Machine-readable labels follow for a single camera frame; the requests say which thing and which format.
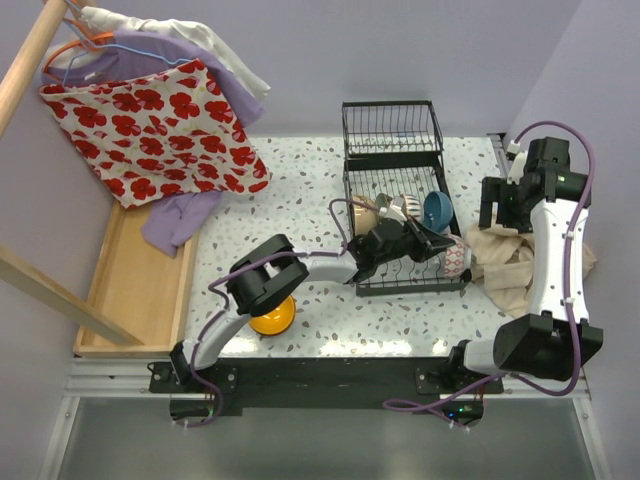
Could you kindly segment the blue triangle pattern bowl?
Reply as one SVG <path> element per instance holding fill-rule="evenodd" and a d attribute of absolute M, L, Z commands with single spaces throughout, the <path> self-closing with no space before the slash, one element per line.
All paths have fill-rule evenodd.
<path fill-rule="evenodd" d="M 445 278 L 454 279 L 471 268 L 472 251 L 463 238 L 453 234 L 447 237 L 454 244 L 447 248 L 441 261 L 442 273 Z"/>

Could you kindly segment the solid blue bowl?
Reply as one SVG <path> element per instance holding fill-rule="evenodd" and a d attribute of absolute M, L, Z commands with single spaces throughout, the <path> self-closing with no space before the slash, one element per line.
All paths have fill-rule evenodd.
<path fill-rule="evenodd" d="M 437 233 L 444 232 L 453 219 L 452 202 L 441 191 L 432 191 L 425 197 L 423 212 L 422 224 Z"/>

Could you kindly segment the striped cream bowl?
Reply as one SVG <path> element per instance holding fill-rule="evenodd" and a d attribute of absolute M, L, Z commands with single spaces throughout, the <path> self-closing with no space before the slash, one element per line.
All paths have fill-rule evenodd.
<path fill-rule="evenodd" d="M 402 200 L 401 210 L 403 214 L 421 222 L 424 216 L 423 203 L 411 194 L 401 194 L 400 198 Z"/>

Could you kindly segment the mint green bowl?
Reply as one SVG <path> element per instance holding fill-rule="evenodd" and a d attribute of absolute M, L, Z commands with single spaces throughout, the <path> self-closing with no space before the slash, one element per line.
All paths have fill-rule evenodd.
<path fill-rule="evenodd" d="M 388 216 L 391 213 L 402 212 L 402 198 L 392 197 L 386 193 L 379 193 L 375 199 L 376 207 L 380 215 Z"/>

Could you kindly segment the floral pattern bowl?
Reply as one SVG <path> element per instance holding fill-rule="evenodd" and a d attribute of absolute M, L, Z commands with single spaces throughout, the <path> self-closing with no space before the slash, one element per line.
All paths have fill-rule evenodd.
<path fill-rule="evenodd" d="M 371 198 L 362 195 L 353 195 L 351 208 L 355 236 L 366 235 L 371 229 L 378 225 L 378 207 Z"/>

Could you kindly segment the orange yellow bowl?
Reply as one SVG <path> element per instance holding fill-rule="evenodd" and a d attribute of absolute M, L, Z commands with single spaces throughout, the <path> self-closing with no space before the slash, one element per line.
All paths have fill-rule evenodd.
<path fill-rule="evenodd" d="M 273 311 L 253 317 L 249 326 L 262 336 L 277 336 L 284 333 L 293 324 L 296 314 L 296 303 L 292 295 L 289 295 Z"/>

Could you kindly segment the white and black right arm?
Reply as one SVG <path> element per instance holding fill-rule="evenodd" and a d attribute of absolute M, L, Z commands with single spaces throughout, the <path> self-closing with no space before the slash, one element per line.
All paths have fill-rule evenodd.
<path fill-rule="evenodd" d="M 511 143 L 506 179 L 486 177 L 478 226 L 503 226 L 534 241 L 531 295 L 525 311 L 491 340 L 463 340 L 448 358 L 445 379 L 469 392 L 481 375 L 525 374 L 569 381 L 602 347 L 604 332 L 589 324 L 583 289 L 583 236 L 591 185 L 571 169 L 569 143 L 536 139 L 527 150 Z"/>

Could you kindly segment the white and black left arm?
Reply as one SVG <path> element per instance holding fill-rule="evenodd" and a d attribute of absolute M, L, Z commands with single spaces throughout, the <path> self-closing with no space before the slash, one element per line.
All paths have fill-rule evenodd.
<path fill-rule="evenodd" d="M 171 378 L 185 392 L 200 390 L 207 368 L 249 320 L 275 310 L 304 282 L 359 284 L 390 261 L 407 256 L 424 263 L 455 246 L 452 236 L 414 219 L 383 219 L 367 234 L 351 239 L 341 253 L 296 251 L 286 235 L 277 234 L 209 285 L 210 292 L 223 298 L 223 306 L 195 337 L 173 347 Z"/>

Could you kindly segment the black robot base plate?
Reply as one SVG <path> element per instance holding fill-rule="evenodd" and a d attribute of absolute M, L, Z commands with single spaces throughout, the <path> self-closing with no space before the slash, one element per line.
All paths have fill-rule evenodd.
<path fill-rule="evenodd" d="M 170 396 L 173 420 L 207 419 L 217 409 L 380 409 L 387 399 L 430 403 L 481 379 L 442 372 L 443 357 L 222 358 L 183 383 L 172 364 L 151 362 L 149 391 Z"/>

